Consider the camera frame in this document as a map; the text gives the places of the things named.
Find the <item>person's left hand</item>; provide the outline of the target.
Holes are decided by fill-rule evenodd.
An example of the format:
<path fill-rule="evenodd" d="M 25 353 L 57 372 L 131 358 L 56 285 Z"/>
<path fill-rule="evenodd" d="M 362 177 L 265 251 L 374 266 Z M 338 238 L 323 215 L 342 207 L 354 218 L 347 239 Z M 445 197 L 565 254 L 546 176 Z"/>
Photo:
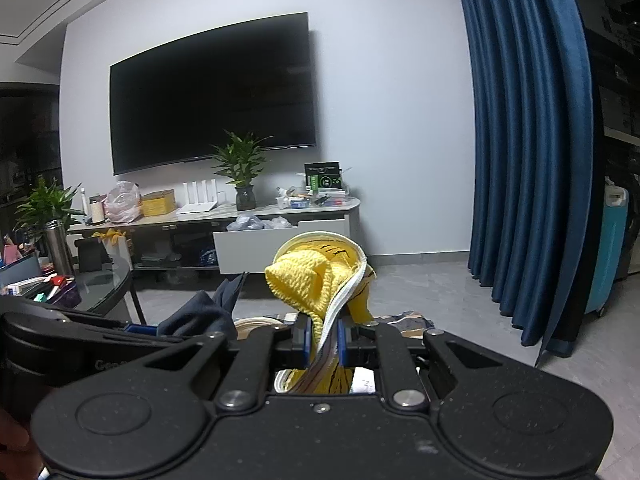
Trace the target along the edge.
<path fill-rule="evenodd" d="M 42 459 L 30 433 L 6 411 L 1 411 L 1 477 L 3 479 L 37 479 Z"/>

